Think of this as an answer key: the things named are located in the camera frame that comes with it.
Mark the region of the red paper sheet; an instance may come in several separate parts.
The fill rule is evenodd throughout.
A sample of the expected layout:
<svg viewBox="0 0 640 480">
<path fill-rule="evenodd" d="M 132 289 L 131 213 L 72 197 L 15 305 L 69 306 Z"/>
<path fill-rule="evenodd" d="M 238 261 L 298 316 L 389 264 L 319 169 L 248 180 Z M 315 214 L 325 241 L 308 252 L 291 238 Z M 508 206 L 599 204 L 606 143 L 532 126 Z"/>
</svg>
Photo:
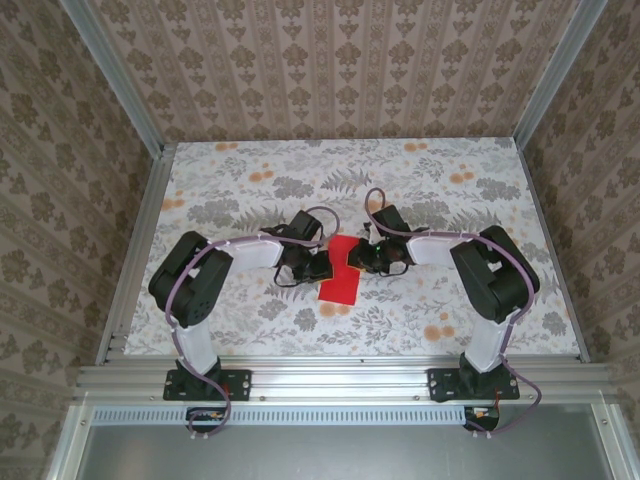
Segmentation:
<svg viewBox="0 0 640 480">
<path fill-rule="evenodd" d="M 359 243 L 357 237 L 337 235 L 329 242 L 329 261 L 333 276 L 321 282 L 318 299 L 354 306 L 357 299 L 361 270 L 350 266 L 348 256 Z"/>
</svg>

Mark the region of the grey metal sheet panel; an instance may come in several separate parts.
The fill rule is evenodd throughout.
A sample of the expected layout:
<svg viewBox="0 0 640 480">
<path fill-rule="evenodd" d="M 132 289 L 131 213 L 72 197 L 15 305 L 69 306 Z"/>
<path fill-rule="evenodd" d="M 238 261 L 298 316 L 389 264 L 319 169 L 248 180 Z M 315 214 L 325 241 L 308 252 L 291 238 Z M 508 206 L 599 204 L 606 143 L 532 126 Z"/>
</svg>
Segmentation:
<svg viewBox="0 0 640 480">
<path fill-rule="evenodd" d="M 98 427 L 78 480 L 613 480 L 577 415 L 492 439 L 459 427 Z"/>
</svg>

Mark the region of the floral tablecloth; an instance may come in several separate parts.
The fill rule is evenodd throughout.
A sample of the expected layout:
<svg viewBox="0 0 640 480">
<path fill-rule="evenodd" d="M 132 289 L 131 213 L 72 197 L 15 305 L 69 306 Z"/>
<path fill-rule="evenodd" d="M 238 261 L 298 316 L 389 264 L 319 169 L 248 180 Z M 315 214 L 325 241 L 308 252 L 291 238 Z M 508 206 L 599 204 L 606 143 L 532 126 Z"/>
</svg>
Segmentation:
<svg viewBox="0 0 640 480">
<path fill-rule="evenodd" d="M 412 228 L 479 232 L 499 225 L 541 287 L 514 328 L 510 355 L 579 353 L 514 141 L 504 138 L 181 143 L 149 252 L 154 273 L 179 238 L 255 234 L 311 209 L 327 230 L 361 237 L 368 211 L 398 208 Z M 208 318 L 222 355 L 458 355 L 477 316 L 442 266 L 364 274 L 354 306 L 318 299 L 281 271 L 231 275 Z"/>
</svg>

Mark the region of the small black controller board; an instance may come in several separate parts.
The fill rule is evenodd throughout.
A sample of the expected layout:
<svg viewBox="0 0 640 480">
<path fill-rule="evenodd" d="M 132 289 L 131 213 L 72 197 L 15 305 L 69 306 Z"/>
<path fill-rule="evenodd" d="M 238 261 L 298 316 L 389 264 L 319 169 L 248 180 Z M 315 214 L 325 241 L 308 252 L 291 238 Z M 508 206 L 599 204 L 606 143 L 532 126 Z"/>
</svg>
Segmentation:
<svg viewBox="0 0 640 480">
<path fill-rule="evenodd" d="M 499 423 L 497 407 L 466 407 L 464 428 L 471 432 L 493 431 Z"/>
<path fill-rule="evenodd" d="M 189 430 L 204 435 L 211 434 L 225 417 L 225 407 L 194 407 L 186 411 L 185 421 Z"/>
</svg>

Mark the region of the aluminium rail beam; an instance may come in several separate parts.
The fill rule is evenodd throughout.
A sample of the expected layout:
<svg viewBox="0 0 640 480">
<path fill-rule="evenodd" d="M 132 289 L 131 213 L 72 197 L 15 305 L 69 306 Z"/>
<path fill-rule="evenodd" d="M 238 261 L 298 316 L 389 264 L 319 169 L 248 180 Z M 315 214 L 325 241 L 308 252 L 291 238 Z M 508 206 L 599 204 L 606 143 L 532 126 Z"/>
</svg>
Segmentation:
<svg viewBox="0 0 640 480">
<path fill-rule="evenodd" d="M 613 403 L 615 388 L 605 365 L 572 356 L 515 356 L 517 373 L 529 379 L 520 386 L 519 403 L 542 392 L 544 404 Z M 452 356 L 225 357 L 230 369 L 252 373 L 253 404 L 409 405 L 429 401 L 427 372 L 452 368 Z M 112 357 L 100 366 L 83 367 L 72 397 L 88 404 L 158 405 L 166 373 L 174 366 L 167 356 Z"/>
</svg>

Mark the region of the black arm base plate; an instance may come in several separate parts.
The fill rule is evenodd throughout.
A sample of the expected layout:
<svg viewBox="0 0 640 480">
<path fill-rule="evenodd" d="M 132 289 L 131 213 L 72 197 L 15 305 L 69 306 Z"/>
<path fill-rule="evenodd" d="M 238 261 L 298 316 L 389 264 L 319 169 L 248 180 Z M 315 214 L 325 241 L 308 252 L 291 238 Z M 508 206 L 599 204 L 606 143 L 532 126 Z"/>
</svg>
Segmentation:
<svg viewBox="0 0 640 480">
<path fill-rule="evenodd" d="M 250 370 L 222 370 L 217 384 L 231 401 L 248 401 L 252 388 Z M 166 375 L 165 401 L 223 401 L 222 394 L 209 383 L 187 371 L 169 370 Z"/>
<path fill-rule="evenodd" d="M 439 403 L 520 398 L 516 378 L 503 367 L 489 373 L 462 368 L 433 368 L 427 371 L 427 380 L 430 398 Z"/>
</svg>

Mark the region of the aluminium side rail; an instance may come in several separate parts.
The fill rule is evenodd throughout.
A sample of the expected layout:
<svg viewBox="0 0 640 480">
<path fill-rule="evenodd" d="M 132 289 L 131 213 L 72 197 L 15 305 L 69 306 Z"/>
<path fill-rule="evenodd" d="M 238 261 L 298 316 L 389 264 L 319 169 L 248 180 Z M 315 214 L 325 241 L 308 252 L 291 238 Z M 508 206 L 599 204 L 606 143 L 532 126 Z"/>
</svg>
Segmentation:
<svg viewBox="0 0 640 480">
<path fill-rule="evenodd" d="M 576 337 L 576 342 L 577 342 L 577 346 L 579 348 L 579 359 L 582 363 L 591 363 L 592 359 L 591 356 L 588 352 L 588 348 L 584 339 L 584 335 L 582 333 L 582 329 L 581 329 L 581 325 L 579 322 L 579 319 L 577 317 L 576 314 L 576 310 L 572 301 L 572 298 L 570 296 L 569 293 L 569 289 L 568 289 L 568 285 L 565 279 L 565 276 L 563 274 L 562 268 L 561 268 L 561 264 L 560 261 L 558 259 L 556 250 L 555 250 L 555 246 L 553 244 L 553 240 L 552 240 L 552 236 L 551 233 L 549 231 L 548 228 L 548 224 L 544 215 L 544 211 L 543 208 L 541 206 L 539 197 L 537 195 L 537 191 L 535 189 L 535 185 L 532 179 L 532 175 L 529 171 L 529 167 L 528 164 L 526 162 L 526 158 L 524 155 L 523 150 L 520 147 L 516 147 L 520 162 L 521 162 L 521 166 L 523 169 L 523 172 L 525 174 L 526 180 L 527 180 L 527 185 L 529 187 L 532 199 L 533 199 L 533 203 L 537 212 L 537 216 L 538 216 L 538 220 L 539 223 L 541 225 L 541 229 L 544 233 L 544 237 L 545 237 L 545 241 L 550 253 L 550 258 L 552 261 L 552 264 L 554 266 L 554 269 L 556 271 L 556 276 L 559 282 L 559 286 L 561 288 L 562 294 L 563 294 L 563 298 L 564 298 L 564 302 L 565 302 L 565 306 L 567 308 L 567 312 L 569 315 L 569 318 L 571 320 L 571 324 L 572 324 L 572 329 L 574 332 L 574 335 Z"/>
<path fill-rule="evenodd" d="M 97 352 L 97 366 L 103 366 L 109 361 L 109 354 L 113 351 L 112 344 L 115 344 L 117 353 L 122 354 L 124 352 L 126 336 L 130 332 L 131 322 L 136 311 L 136 303 L 142 288 L 149 252 L 169 183 L 177 146 L 177 143 L 165 145 L 160 156 L 152 163 Z"/>
</svg>

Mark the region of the aluminium frame post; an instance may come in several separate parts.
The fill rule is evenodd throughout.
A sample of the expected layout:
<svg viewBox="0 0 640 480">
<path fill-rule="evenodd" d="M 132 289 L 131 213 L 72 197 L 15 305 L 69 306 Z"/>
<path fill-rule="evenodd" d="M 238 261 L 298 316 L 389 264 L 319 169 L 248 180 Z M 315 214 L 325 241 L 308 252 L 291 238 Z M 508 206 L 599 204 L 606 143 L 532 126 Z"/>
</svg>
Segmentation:
<svg viewBox="0 0 640 480">
<path fill-rule="evenodd" d="M 133 76 L 120 58 L 116 44 L 93 11 L 89 0 L 60 0 L 81 39 L 100 68 L 119 103 L 136 129 L 153 161 L 162 156 L 164 140 L 148 113 Z"/>
<path fill-rule="evenodd" d="M 580 0 L 515 127 L 513 139 L 520 153 L 531 140 L 607 3 L 608 0 Z"/>
</svg>

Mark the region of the aluminium lower frame bar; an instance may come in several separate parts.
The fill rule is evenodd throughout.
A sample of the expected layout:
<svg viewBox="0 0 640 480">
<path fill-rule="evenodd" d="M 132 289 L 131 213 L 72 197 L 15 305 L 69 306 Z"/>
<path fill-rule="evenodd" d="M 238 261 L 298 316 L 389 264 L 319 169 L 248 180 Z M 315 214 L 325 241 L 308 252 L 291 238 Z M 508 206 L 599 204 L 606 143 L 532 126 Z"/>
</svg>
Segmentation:
<svg viewBox="0 0 640 480">
<path fill-rule="evenodd" d="M 93 406 L 69 407 L 46 480 L 76 480 L 93 418 Z"/>
<path fill-rule="evenodd" d="M 591 405 L 598 434 L 614 480 L 640 480 L 640 458 L 619 404 Z"/>
</svg>

